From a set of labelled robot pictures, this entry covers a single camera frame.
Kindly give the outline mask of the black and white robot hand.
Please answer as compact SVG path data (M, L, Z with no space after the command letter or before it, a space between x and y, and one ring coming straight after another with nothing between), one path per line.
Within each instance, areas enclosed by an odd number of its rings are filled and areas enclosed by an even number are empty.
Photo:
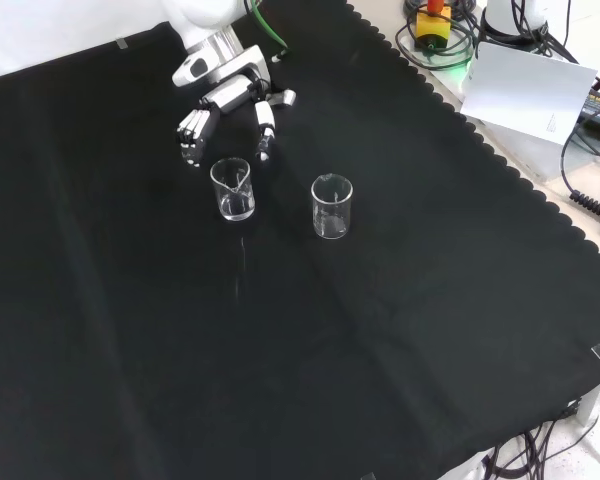
M207 92L176 128L183 160L198 167L221 117L251 102L254 104L259 141L256 158L271 157L276 139L275 107L291 107L297 95L291 89L276 90L261 49L252 46L226 59L214 47L190 54L172 76L175 86L205 86Z

